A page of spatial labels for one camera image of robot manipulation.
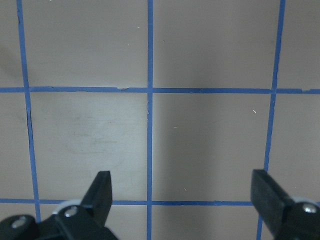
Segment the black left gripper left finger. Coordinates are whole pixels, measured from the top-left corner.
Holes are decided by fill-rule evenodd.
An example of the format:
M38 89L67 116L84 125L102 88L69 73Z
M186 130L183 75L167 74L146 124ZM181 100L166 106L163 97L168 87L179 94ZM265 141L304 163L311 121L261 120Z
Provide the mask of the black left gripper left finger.
M109 171L100 171L81 201L65 201L47 219L36 222L29 214L0 222L2 240L115 240L105 226L112 206Z

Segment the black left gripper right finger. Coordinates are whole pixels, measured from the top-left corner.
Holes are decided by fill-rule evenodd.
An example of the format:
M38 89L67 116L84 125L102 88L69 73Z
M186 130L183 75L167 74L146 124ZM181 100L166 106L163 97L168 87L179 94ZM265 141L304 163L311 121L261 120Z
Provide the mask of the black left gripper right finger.
M250 200L275 240L320 238L320 205L290 196L264 169L252 171Z

